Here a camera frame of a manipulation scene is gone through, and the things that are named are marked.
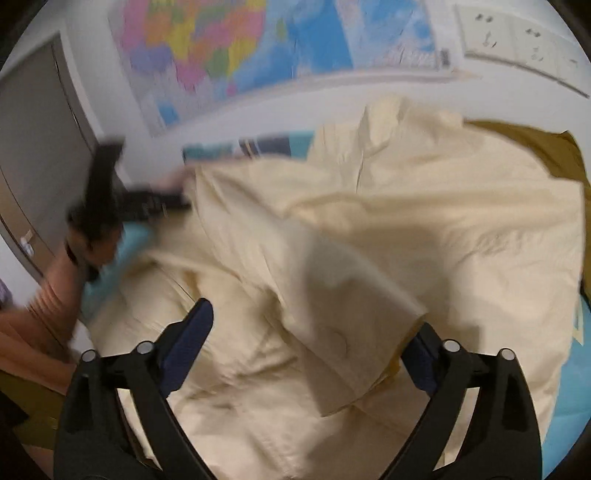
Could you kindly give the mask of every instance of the door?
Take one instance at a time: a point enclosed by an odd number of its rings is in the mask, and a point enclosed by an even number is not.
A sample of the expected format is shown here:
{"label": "door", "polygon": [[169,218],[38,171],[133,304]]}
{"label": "door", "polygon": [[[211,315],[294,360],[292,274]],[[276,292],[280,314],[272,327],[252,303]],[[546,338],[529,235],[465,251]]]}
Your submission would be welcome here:
{"label": "door", "polygon": [[0,217],[39,272],[63,244],[95,142],[59,38],[0,80]]}

